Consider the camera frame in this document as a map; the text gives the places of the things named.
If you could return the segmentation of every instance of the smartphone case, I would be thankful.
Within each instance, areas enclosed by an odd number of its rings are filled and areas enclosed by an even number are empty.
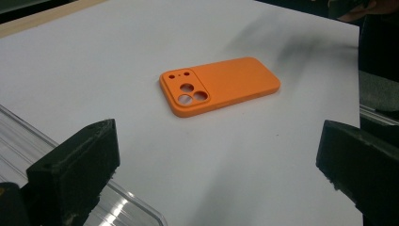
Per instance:
[[[173,113],[183,118],[262,97],[280,86],[253,57],[169,71],[159,83]]]

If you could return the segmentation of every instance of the hand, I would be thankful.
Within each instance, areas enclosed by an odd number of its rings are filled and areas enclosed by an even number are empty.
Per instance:
[[[367,8],[363,4],[353,8],[338,18],[343,22],[356,21],[367,14],[391,14],[399,10],[399,0],[371,0]]]

